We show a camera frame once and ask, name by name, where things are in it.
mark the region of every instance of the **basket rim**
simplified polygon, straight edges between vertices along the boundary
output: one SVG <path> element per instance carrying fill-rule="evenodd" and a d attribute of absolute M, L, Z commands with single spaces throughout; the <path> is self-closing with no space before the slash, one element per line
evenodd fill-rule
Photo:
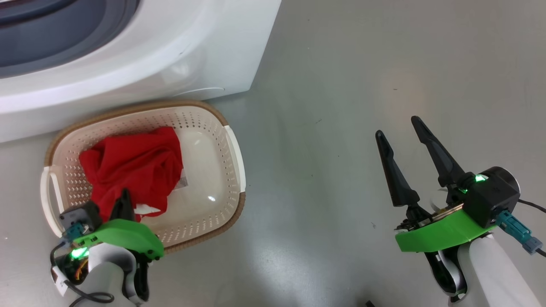
<path fill-rule="evenodd" d="M 218 110 L 216 110 L 213 106 L 211 106 L 211 105 L 209 105 L 207 103 L 204 103 L 202 101 L 195 101 L 195 100 L 154 101 L 154 102 L 147 102 L 147 103 L 144 103 L 144 104 L 139 104 L 139 105 L 135 105 L 135 106 L 131 106 L 131 107 L 124 107 L 124 108 L 120 108 L 120 109 L 117 109 L 117 110 L 113 110 L 113 111 L 110 111 L 110 112 L 107 112 L 107 113 L 92 117 L 92 118 L 90 118 L 88 120 L 85 120 L 85 121 L 82 121 L 82 122 L 79 122 L 79 123 L 75 123 L 75 124 L 65 128 L 65 129 L 61 130 L 55 136 L 53 141 L 51 141 L 51 144 L 50 144 L 50 146 L 49 146 L 49 148 L 48 148 L 48 150 L 46 152 L 46 155 L 45 155 L 44 166 L 45 167 L 50 167 L 50 166 L 53 165 L 53 156 L 55 154 L 55 151 L 57 150 L 57 147 L 61 143 L 61 141 L 67 135 L 69 135 L 70 133 L 72 133 L 72 132 L 74 132 L 74 131 L 76 131 L 76 130 L 78 130 L 80 128 L 84 128 L 86 126 L 89 126 L 89 125 L 92 125 L 92 124 L 95 124 L 95 123 L 98 123 L 98 122 L 101 122 L 101 121 L 113 119 L 113 118 L 116 118 L 116 117 L 119 117 L 119 116 L 124 116 L 124 115 L 132 114 L 132 113 L 139 113 L 139 112 L 143 112 L 143 111 L 151 111 L 151 110 L 157 110 L 157 109 L 176 108 L 176 107 L 198 107 L 198 108 L 205 109 L 205 110 L 209 111 L 210 113 L 212 113 L 218 119 L 218 121 L 220 121 L 220 124 L 222 124 L 222 126 L 229 125 L 228 121 L 225 119 L 225 117 Z M 239 193 L 239 202 L 237 203 L 237 208 L 233 212 L 233 215 L 231 216 L 231 218 L 224 225 L 221 225 L 220 227 L 218 227 L 218 228 L 216 228 L 216 229 L 214 229 L 214 230 L 212 230 L 210 232 L 202 234 L 202 235 L 200 235 L 198 237 L 195 237 L 193 239 L 190 239 L 188 241 L 184 241 L 184 242 L 181 242 L 181 243 L 166 247 L 165 248 L 165 254 L 176 252 L 176 251 L 185 249 L 187 247 L 193 246 L 195 244 L 201 243 L 203 241 L 211 239 L 211 238 L 225 232 L 226 230 L 228 230 L 239 219 L 239 216 L 241 216 L 243 207 L 245 206 L 245 200 L 246 200 L 246 192 Z"/>

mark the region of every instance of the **washing machine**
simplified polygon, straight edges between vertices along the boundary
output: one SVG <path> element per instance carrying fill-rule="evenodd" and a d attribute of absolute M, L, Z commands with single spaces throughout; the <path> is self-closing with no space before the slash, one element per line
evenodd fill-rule
<path fill-rule="evenodd" d="M 250 88 L 280 0 L 0 0 L 0 142 Z"/>

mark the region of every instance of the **gray floor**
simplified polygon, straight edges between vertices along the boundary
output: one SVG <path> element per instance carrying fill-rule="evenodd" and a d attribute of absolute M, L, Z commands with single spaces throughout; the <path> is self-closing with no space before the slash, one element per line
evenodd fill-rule
<path fill-rule="evenodd" d="M 546 204 L 546 3 L 285 0 L 250 91 L 215 99 L 242 149 L 247 202 L 228 232 L 168 255 L 149 306 L 445 306 L 423 255 L 401 253 L 373 133 L 427 205 L 420 115 L 465 170 L 511 170 Z M 64 306 L 38 180 L 53 135 L 0 144 L 0 305 Z M 546 216 L 515 214 L 546 241 Z M 497 239 L 546 305 L 546 259 Z"/>

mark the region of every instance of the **plastic basket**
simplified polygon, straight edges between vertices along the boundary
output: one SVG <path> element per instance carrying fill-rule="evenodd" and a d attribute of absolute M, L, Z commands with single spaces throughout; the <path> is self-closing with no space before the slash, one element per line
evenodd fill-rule
<path fill-rule="evenodd" d="M 245 204 L 245 168 L 235 134 L 216 109 L 199 101 L 154 102 L 110 112 L 63 130 L 51 143 L 41 176 L 41 202 L 60 237 L 60 212 L 89 200 L 92 186 L 79 154 L 110 135 L 150 132 L 171 126 L 180 140 L 187 186 L 174 189 L 167 211 L 144 217 L 173 252 L 210 239 L 231 227 Z M 52 196 L 56 198 L 53 205 Z"/>

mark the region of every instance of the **orange wire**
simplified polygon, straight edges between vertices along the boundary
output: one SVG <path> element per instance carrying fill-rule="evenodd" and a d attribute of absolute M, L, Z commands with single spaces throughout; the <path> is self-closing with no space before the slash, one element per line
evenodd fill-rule
<path fill-rule="evenodd" d="M 87 261 L 89 261 L 89 258 L 85 259 L 81 264 L 78 270 L 76 271 L 76 280 L 80 280 L 81 270 L 84 268 L 85 264 L 87 264 Z"/>

